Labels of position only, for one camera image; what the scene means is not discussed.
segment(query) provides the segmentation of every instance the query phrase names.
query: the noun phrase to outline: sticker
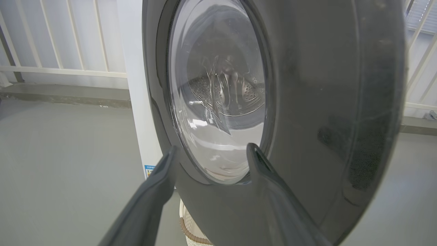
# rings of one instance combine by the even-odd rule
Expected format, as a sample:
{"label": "sticker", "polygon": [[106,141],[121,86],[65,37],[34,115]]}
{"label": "sticker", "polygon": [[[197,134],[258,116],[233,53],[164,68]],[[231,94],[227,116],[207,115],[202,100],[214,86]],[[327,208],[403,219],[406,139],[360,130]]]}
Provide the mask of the sticker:
{"label": "sticker", "polygon": [[146,169],[147,178],[150,176],[154,168],[155,166],[146,166],[146,165],[144,166],[144,169]]}

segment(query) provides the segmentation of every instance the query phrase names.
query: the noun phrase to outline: laundry basket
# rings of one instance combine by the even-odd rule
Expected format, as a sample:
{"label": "laundry basket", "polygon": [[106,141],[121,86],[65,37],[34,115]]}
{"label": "laundry basket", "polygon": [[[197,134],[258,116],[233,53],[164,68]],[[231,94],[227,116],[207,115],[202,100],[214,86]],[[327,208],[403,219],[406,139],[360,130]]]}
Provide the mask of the laundry basket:
{"label": "laundry basket", "polygon": [[185,234],[188,246],[212,245],[194,222],[182,200],[179,203],[179,217],[180,228]]}

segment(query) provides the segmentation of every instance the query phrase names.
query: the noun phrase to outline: concrete floor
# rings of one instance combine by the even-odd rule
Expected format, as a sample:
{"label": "concrete floor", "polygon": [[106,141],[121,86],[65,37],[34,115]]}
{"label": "concrete floor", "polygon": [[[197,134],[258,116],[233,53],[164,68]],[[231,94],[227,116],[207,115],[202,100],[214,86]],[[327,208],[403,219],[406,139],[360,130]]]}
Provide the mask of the concrete floor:
{"label": "concrete floor", "polygon": [[[143,181],[130,109],[0,103],[0,245],[97,245]],[[169,205],[156,245],[186,245]]]}
{"label": "concrete floor", "polygon": [[[378,193],[342,246],[434,245],[437,137],[401,134]],[[144,180],[132,111],[0,104],[0,246],[97,245]],[[179,196],[157,246],[186,245]]]}

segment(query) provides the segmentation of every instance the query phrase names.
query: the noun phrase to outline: washing machine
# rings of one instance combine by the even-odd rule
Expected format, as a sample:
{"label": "washing machine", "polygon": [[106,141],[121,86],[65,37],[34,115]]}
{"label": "washing machine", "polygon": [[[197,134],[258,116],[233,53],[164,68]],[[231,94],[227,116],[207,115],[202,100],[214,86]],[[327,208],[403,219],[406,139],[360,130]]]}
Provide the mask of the washing machine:
{"label": "washing machine", "polygon": [[214,245],[277,245],[248,143],[329,243],[353,230],[400,126],[402,11],[398,0],[144,0],[156,133],[164,153],[180,149],[176,189]]}

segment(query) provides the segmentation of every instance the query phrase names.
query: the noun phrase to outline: washing machine door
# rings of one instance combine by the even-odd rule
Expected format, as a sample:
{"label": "washing machine door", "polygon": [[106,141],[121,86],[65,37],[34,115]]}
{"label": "washing machine door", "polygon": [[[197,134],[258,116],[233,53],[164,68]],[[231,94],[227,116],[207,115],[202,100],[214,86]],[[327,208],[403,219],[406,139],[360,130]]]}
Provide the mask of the washing machine door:
{"label": "washing machine door", "polygon": [[369,204],[399,129],[400,1],[145,0],[143,42],[176,188],[217,246],[274,245],[246,156],[256,143],[323,236]]}

